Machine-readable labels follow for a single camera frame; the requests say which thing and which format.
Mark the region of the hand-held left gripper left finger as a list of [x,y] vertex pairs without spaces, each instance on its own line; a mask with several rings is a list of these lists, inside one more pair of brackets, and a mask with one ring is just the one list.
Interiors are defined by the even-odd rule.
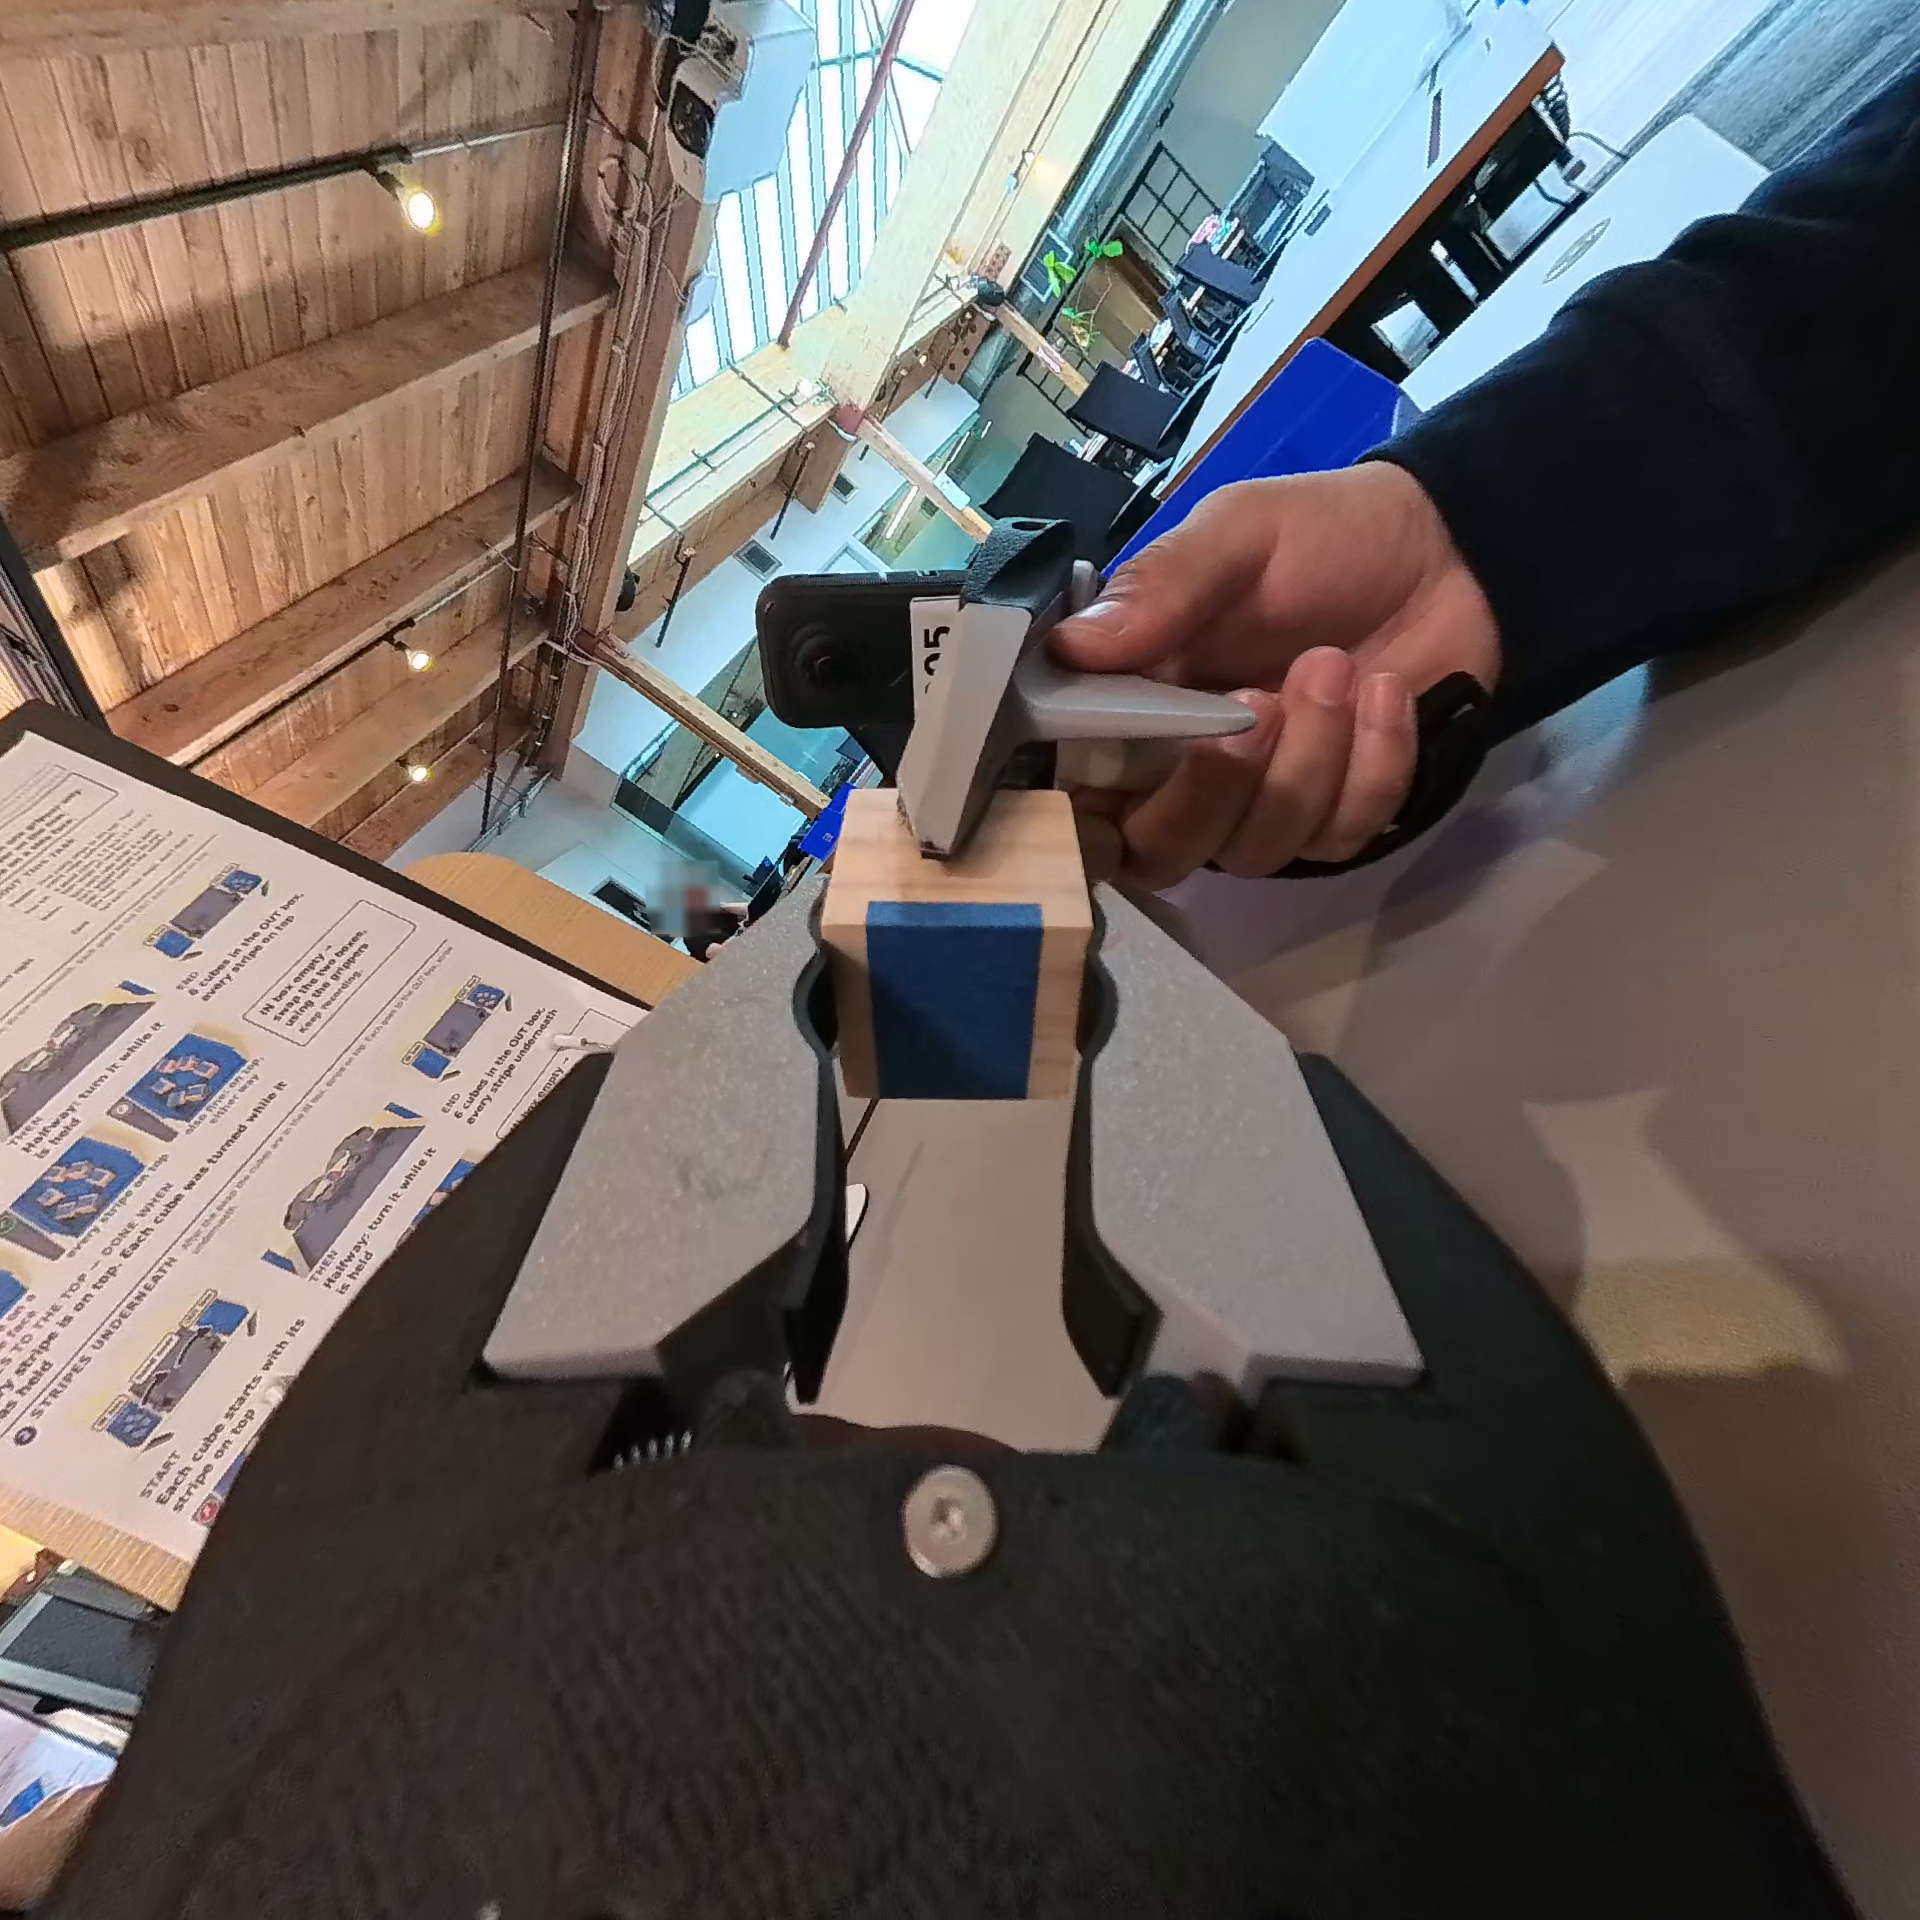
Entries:
[[612,1049],[485,1347],[516,1384],[757,1372],[821,1397],[848,1305],[825,881],[807,877]]

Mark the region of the white background table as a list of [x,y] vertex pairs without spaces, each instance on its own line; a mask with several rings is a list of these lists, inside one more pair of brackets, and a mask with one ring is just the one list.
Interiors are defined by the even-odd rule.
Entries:
[[1323,338],[1563,68],[1539,4],[1350,2],[1259,133],[1311,191],[1175,456],[1211,452],[1284,364]]

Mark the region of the person's right hand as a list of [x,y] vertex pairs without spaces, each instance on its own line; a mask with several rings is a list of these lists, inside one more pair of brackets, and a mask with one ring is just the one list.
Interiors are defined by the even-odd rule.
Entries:
[[1502,676],[1489,602],[1391,465],[1214,491],[1048,650],[1069,672],[1217,691],[1254,716],[1191,743],[1149,791],[1076,794],[1115,820],[1121,868],[1149,891],[1367,850],[1407,802],[1420,695],[1453,675],[1489,692]]

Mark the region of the wooden cube with blue stripe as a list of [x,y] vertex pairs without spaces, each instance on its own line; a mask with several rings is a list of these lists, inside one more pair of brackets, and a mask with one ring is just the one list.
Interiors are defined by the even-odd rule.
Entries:
[[967,850],[925,855],[889,789],[848,800],[821,939],[848,1093],[1064,1100],[1095,909],[1061,791],[1000,791]]

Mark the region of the blue plastic bin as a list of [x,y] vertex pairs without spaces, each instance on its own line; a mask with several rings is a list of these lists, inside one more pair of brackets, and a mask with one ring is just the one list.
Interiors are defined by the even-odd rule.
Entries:
[[1397,381],[1325,341],[1305,343],[1249,397],[1211,450],[1164,491],[1157,509],[1115,548],[1108,568],[1132,561],[1223,487],[1353,466],[1409,431],[1422,415]]

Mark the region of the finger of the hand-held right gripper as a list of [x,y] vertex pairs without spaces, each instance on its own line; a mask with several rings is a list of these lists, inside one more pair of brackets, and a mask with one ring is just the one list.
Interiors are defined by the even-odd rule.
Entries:
[[963,597],[913,597],[907,607],[913,725],[895,789],[925,857],[960,853],[997,787],[997,727],[1030,629],[1023,608]]

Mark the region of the small printed paper sheet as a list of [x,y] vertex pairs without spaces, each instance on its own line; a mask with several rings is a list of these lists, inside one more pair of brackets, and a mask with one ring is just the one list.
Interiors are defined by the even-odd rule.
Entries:
[[3,1707],[3,1832],[59,1793],[103,1783],[113,1765],[110,1749]]

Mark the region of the black office chair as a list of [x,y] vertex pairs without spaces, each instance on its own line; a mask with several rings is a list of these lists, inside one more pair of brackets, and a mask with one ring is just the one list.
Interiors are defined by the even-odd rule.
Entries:
[[1206,395],[1209,381],[1175,394],[1101,364],[1064,417],[1073,427],[1157,463],[1177,452]]

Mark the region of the person's right forearm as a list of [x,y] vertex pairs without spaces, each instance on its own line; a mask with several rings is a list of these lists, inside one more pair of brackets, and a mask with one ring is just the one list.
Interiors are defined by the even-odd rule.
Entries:
[[1909,65],[1390,442],[1495,616],[1495,736],[1913,537],[1916,322]]

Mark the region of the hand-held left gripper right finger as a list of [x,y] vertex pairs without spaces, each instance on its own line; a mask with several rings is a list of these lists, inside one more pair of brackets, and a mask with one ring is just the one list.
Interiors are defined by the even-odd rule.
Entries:
[[1063,1323],[1095,1391],[1413,1386],[1424,1357],[1293,1047],[1115,888],[1092,907]]

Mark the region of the green plant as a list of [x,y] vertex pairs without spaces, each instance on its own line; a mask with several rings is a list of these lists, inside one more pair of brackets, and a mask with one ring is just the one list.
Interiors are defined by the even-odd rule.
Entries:
[[1043,253],[1043,269],[1046,276],[1046,293],[1054,305],[1052,324],[1061,330],[1073,345],[1089,353],[1095,338],[1092,312],[1073,305],[1080,295],[1073,288],[1105,261],[1121,258],[1124,244],[1112,235],[1085,237],[1076,253],[1061,253],[1046,247]]

